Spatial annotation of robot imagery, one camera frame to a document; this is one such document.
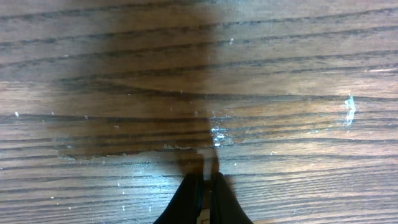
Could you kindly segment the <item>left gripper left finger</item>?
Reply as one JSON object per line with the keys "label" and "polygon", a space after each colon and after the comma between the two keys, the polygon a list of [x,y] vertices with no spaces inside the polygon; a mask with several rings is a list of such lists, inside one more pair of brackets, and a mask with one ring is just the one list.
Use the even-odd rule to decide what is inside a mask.
{"label": "left gripper left finger", "polygon": [[203,191],[203,176],[187,174],[154,224],[196,224],[202,210]]}

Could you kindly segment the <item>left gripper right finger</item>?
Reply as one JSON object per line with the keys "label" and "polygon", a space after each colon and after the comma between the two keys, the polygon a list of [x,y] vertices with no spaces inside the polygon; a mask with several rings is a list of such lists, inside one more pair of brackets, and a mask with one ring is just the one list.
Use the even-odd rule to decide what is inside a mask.
{"label": "left gripper right finger", "polygon": [[224,175],[220,172],[212,177],[210,223],[253,224],[241,208]]}

